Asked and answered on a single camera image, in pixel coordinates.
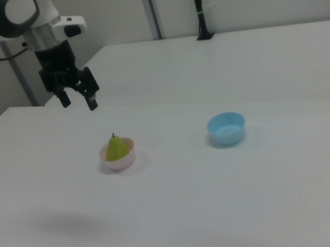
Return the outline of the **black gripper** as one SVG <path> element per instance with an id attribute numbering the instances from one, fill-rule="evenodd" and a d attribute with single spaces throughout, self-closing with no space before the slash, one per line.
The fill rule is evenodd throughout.
<path id="1" fill-rule="evenodd" d="M 45 51 L 35 52 L 42 70 L 39 75 L 47 92 L 54 93 L 62 107 L 67 108 L 71 101 L 64 88 L 73 88 L 82 94 L 91 111 L 98 107 L 96 93 L 100 90 L 88 67 L 78 69 L 76 57 L 65 40 L 60 45 Z"/>

